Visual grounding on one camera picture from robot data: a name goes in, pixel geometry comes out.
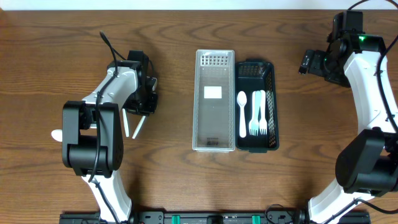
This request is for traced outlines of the white plastic spoon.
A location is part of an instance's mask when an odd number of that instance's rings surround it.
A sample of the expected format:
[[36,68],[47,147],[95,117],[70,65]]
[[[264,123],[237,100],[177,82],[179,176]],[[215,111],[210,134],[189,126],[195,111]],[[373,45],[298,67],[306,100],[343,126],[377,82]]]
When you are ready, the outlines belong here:
[[140,121],[138,122],[136,129],[134,130],[134,133],[132,135],[132,138],[135,139],[137,137],[137,135],[139,134],[141,128],[144,125],[144,122],[146,120],[146,116],[142,116],[142,118],[140,119]]
[[126,137],[128,138],[130,136],[130,128],[129,128],[129,118],[125,108],[122,109],[122,115],[123,115],[124,132]]
[[246,131],[246,118],[244,107],[247,103],[247,96],[245,92],[240,91],[237,95],[237,104],[239,106],[239,137],[245,138],[247,135]]
[[63,141],[63,133],[61,129],[54,129],[51,132],[51,136],[53,137],[54,140],[58,141],[58,142],[62,142]]

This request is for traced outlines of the white plastic fork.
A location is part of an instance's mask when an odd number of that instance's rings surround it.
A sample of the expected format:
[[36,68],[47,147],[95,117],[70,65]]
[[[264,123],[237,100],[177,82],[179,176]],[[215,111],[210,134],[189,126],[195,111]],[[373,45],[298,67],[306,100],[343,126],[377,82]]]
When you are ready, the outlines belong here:
[[266,92],[264,90],[261,90],[260,92],[261,92],[261,107],[260,107],[261,118],[259,121],[259,129],[261,134],[266,135],[267,134]]
[[256,111],[256,92],[253,91],[252,93],[252,98],[251,98],[251,120],[249,122],[249,133],[251,136],[254,136],[256,133],[256,130],[254,129],[254,120],[255,120],[255,111]]
[[258,134],[258,130],[259,130],[259,110],[260,110],[260,106],[261,106],[261,92],[255,91],[256,92],[256,111],[255,111],[255,120],[254,120],[254,129],[256,130],[255,136],[257,136]]

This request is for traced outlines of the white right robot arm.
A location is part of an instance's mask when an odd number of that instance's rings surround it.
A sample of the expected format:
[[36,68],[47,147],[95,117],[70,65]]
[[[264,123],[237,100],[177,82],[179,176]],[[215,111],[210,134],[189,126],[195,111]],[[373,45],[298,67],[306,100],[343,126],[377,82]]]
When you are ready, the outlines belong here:
[[397,191],[397,104],[380,36],[358,30],[332,32],[326,51],[308,50],[300,73],[351,88],[358,135],[338,155],[335,179],[308,201],[298,220],[338,223],[357,205]]

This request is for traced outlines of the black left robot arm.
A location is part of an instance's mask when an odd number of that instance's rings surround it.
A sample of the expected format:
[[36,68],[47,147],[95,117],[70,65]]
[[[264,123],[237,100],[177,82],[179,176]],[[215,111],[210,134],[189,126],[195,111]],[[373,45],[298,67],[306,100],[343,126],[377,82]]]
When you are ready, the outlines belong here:
[[133,202],[119,168],[123,138],[135,138],[141,129],[129,128],[128,113],[142,118],[154,112],[157,78],[133,65],[110,65],[104,80],[80,101],[67,101],[62,129],[52,137],[62,143],[62,161],[90,187],[99,205],[96,213],[64,213],[60,223],[132,223]]

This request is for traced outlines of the clear plastic basket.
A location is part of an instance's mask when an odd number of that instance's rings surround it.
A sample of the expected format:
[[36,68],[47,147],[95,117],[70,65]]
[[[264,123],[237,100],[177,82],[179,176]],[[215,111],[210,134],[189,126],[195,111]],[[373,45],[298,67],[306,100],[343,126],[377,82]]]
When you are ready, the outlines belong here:
[[[235,149],[234,51],[196,51],[192,148],[198,152]],[[222,99],[204,99],[205,86],[221,86]]]

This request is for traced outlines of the dark green plastic basket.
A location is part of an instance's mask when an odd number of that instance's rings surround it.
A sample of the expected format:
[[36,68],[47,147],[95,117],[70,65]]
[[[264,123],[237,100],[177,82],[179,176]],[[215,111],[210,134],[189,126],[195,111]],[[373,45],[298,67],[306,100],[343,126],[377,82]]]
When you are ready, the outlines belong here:
[[274,66],[261,59],[235,64],[236,147],[251,153],[279,148]]

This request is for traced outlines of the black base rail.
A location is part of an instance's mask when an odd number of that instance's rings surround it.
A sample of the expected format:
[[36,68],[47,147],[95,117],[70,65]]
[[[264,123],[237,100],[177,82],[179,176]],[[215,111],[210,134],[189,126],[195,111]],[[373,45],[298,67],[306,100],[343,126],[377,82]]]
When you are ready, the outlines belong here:
[[[100,218],[100,213],[64,213],[59,223],[114,223]],[[177,213],[177,212],[136,212],[128,220],[119,223],[134,224],[265,224],[265,223],[315,223],[307,218],[304,210],[271,208],[259,213]],[[370,215],[365,211],[351,211],[343,215],[337,223],[371,224]]]

